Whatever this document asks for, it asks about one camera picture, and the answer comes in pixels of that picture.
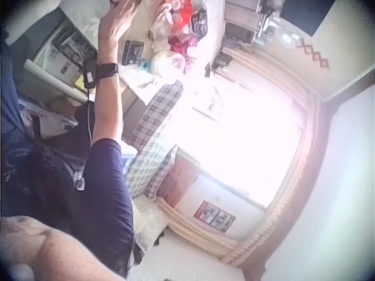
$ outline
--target bright window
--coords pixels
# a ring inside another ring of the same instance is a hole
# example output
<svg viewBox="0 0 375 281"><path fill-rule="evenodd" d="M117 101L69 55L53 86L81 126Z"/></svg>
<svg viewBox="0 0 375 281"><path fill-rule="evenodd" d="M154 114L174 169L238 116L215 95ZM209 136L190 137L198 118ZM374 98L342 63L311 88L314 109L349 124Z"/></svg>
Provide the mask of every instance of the bright window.
<svg viewBox="0 0 375 281"><path fill-rule="evenodd" d="M179 146L213 177L268 207L302 135L293 100L271 84L249 89L217 75L207 83L194 95Z"/></svg>

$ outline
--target white bedsheet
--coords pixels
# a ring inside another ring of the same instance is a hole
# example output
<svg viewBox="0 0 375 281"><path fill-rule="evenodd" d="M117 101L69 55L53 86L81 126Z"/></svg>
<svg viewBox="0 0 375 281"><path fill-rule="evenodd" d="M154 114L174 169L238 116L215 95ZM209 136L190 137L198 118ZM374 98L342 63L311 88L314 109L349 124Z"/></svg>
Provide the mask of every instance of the white bedsheet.
<svg viewBox="0 0 375 281"><path fill-rule="evenodd" d="M170 230L142 263L132 269L128 281L245 281L242 270L226 265Z"/></svg>

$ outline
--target electronic device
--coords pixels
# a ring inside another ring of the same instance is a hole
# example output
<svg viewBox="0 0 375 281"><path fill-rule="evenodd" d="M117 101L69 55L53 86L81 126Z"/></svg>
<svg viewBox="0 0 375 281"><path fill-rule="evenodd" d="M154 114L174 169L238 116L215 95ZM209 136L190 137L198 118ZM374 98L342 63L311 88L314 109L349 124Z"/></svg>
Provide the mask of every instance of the electronic device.
<svg viewBox="0 0 375 281"><path fill-rule="evenodd" d="M90 57L83 63L83 82L86 89L93 89L96 86L96 57Z"/></svg>
<svg viewBox="0 0 375 281"><path fill-rule="evenodd" d="M141 61L143 46L143 42L127 40L125 42L121 64L123 66L138 64Z"/></svg>

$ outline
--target plaid fabric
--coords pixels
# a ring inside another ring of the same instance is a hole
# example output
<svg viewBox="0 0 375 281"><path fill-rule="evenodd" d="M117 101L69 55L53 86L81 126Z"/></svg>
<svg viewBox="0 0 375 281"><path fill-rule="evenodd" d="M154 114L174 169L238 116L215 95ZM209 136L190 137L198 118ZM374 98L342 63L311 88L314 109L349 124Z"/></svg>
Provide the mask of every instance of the plaid fabric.
<svg viewBox="0 0 375 281"><path fill-rule="evenodd" d="M178 119L175 116L182 92L180 81L163 86L132 133L130 145L138 154L129 167L126 181L133 197L145 193L155 199L162 180L174 165Z"/></svg>

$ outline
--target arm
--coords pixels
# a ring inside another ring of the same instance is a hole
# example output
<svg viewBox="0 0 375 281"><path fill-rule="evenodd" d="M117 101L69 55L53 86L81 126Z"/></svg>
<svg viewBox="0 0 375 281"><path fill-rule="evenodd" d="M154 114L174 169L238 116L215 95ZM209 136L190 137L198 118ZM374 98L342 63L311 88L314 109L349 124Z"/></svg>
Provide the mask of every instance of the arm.
<svg viewBox="0 0 375 281"><path fill-rule="evenodd" d="M38 280L124 280L70 235L29 217L1 220L2 258L27 264Z"/></svg>
<svg viewBox="0 0 375 281"><path fill-rule="evenodd" d="M98 64L117 63L118 41L129 28L135 15L134 3L120 0L99 24ZM93 144L100 139L117 142L122 134L122 103L118 76L101 79L97 86L95 101L95 125Z"/></svg>

